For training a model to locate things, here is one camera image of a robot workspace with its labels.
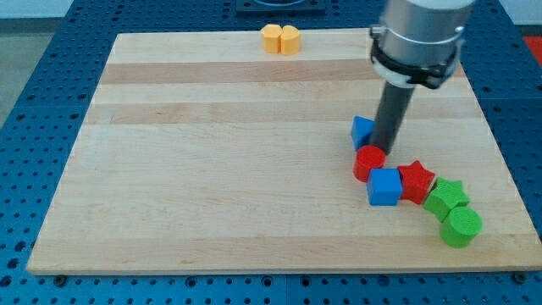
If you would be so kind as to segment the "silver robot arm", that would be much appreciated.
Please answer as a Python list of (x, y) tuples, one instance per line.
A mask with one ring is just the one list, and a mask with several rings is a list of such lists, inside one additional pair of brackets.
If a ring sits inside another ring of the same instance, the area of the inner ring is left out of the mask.
[(370, 58), (393, 86), (437, 89), (459, 64), (474, 0), (389, 0), (370, 27)]

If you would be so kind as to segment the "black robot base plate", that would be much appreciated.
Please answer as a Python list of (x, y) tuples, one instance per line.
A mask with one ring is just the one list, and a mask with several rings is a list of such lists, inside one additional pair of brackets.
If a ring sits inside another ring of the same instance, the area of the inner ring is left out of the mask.
[(324, 13), (324, 0), (235, 0), (237, 14)]

